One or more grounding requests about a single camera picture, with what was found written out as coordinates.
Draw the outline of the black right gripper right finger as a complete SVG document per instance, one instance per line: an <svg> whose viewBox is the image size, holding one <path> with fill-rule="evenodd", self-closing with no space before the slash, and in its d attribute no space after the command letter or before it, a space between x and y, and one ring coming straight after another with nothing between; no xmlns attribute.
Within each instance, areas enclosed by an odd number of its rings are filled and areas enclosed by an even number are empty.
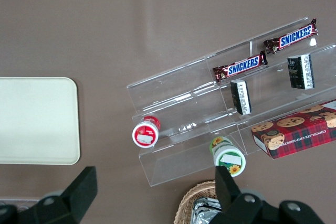
<svg viewBox="0 0 336 224"><path fill-rule="evenodd" d="M274 207L253 193L242 193L224 166L215 169L215 189L222 211L211 223L323 223L300 201L285 200Z"/></svg>

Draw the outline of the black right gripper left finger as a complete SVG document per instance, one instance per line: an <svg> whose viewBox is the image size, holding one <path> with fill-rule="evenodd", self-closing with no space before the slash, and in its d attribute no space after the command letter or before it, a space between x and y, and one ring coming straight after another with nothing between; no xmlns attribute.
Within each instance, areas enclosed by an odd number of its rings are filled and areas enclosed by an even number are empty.
<svg viewBox="0 0 336 224"><path fill-rule="evenodd" d="M59 196L45 197L21 212L2 205L1 223L80 223L97 192L96 167L87 166Z"/></svg>

